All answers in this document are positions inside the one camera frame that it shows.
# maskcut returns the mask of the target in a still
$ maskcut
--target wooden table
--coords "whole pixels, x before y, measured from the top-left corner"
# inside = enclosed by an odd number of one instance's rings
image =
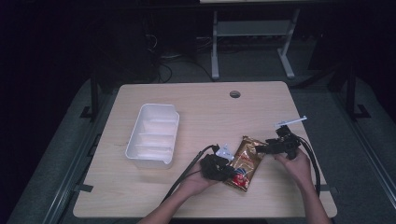
[[[232,98],[231,91],[239,91],[241,96]],[[143,104],[175,105],[180,115],[174,163],[168,170],[137,169],[125,156]],[[74,214],[144,217],[160,204],[203,148],[228,144],[234,153],[243,135],[262,141],[275,138],[275,123],[300,116],[283,82],[122,86],[84,182],[93,189],[79,193]],[[308,140],[301,122],[289,127]],[[334,217],[337,209],[330,192],[322,191],[320,199],[328,216]],[[300,192],[284,167],[267,155],[247,192],[218,183],[190,198],[175,217],[304,217],[304,207]]]

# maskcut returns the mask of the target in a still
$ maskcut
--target plastic tray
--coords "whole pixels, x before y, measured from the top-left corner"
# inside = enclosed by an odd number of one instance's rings
[[[179,114],[174,105],[140,108],[125,155],[138,168],[169,169],[173,163]]]

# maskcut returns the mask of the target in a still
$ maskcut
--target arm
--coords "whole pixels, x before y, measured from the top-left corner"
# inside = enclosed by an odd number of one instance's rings
[[[331,221],[327,217],[323,204],[318,197],[311,178],[311,165],[308,157],[298,148],[297,157],[290,161],[283,155],[274,155],[282,163],[296,182],[303,196],[304,210],[307,223],[326,223]]]
[[[200,162],[197,162],[183,182],[180,183],[175,192],[161,203],[154,211],[139,221],[145,223],[168,223],[178,208],[191,196],[200,194],[208,187],[219,181],[208,180],[202,177]]]

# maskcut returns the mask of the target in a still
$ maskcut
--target chip bag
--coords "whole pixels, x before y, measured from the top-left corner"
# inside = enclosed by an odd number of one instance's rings
[[[248,136],[243,136],[241,145],[235,152],[234,159],[230,165],[235,169],[236,175],[224,181],[226,185],[241,189],[244,192],[248,191],[248,186],[257,167],[259,166],[263,153],[258,154],[255,146],[263,146],[265,143],[253,139]]]

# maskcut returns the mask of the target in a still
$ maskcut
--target gray carpet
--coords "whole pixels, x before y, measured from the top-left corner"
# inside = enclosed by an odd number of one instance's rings
[[[220,54],[219,81],[281,80],[293,85],[315,74],[316,71],[307,70],[315,41],[295,41],[290,45],[288,55],[296,74],[293,80],[286,79],[284,75],[276,55],[277,46],[279,42],[268,43],[265,47],[254,50],[246,48],[235,53]],[[169,82],[210,82],[209,53],[198,54],[196,62],[192,63],[190,58],[179,58],[164,63],[172,70]],[[170,75],[167,67],[161,67],[160,71],[163,79]],[[395,208],[378,181],[360,139],[353,131],[354,125],[361,128],[389,175],[396,179],[396,170],[392,165],[396,161],[396,126],[377,102],[370,87],[360,80],[356,103],[365,105],[372,117],[351,122],[343,108],[345,93],[329,92],[326,88],[329,78],[325,77],[307,89],[290,92],[300,115],[308,116],[304,126],[338,208],[338,214],[333,220],[337,224],[396,223]],[[103,130],[116,96],[117,90],[113,94],[100,93],[100,116],[95,122],[90,122],[79,117],[84,106],[90,105],[89,82],[81,87],[8,223],[136,223],[137,219],[133,218],[82,219],[74,217],[72,213],[78,194],[71,189],[85,173],[90,160],[86,155],[90,155],[95,136]],[[77,154],[83,155],[80,161],[74,160]],[[75,171],[68,182],[72,187],[60,189],[64,177],[71,171]],[[67,191],[67,200],[58,202],[56,199],[62,190]],[[184,222],[186,220],[174,220],[174,223]],[[210,220],[194,222],[212,223]],[[285,218],[268,219],[267,222],[289,224],[305,223],[305,220]],[[263,221],[216,220],[216,223]]]

